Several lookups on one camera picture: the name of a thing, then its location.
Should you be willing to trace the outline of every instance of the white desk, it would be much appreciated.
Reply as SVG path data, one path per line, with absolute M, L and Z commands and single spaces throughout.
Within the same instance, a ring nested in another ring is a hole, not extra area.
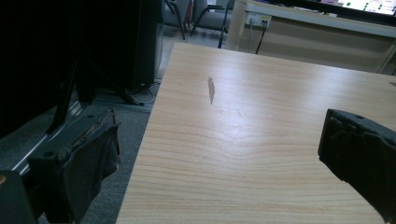
M 272 16 L 260 55 L 388 75 L 396 67 L 395 27 L 250 0 L 235 1 L 226 49 L 255 52 L 262 31 L 246 27 L 249 11 Z

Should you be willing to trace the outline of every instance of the stain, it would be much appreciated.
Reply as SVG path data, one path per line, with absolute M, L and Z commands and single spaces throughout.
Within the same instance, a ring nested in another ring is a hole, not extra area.
M 210 104 L 213 104 L 213 99 L 215 98 L 215 83 L 213 82 L 212 77 L 209 77 L 207 80 L 207 86 L 209 87 L 209 98 Z

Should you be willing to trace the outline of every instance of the computer screen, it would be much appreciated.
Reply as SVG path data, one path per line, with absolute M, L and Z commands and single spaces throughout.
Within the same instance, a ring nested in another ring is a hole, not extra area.
M 338 3 L 342 7 L 387 15 L 393 15 L 396 10 L 396 0 L 338 0 Z

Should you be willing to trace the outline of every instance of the table surface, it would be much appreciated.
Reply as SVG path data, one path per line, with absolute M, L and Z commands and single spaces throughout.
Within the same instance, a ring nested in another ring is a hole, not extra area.
M 175 44 L 117 223 L 384 223 L 318 144 L 328 108 L 396 130 L 390 82 Z

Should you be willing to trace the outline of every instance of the chair leg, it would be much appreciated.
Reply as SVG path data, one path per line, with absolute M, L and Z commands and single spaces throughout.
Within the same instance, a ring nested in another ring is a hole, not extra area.
M 179 25 L 180 26 L 180 32 L 181 32 L 181 35 L 183 36 L 183 40 L 186 40 L 186 36 L 184 36 L 184 30 L 183 30 L 183 25 Z
M 191 33 L 190 35 L 192 35 L 195 32 L 195 29 L 197 28 L 199 22 L 201 21 L 201 18 L 205 15 L 205 10 L 201 13 L 201 15 L 199 15 L 199 18 L 197 20 L 197 22 L 194 23 L 194 26 L 192 27 Z

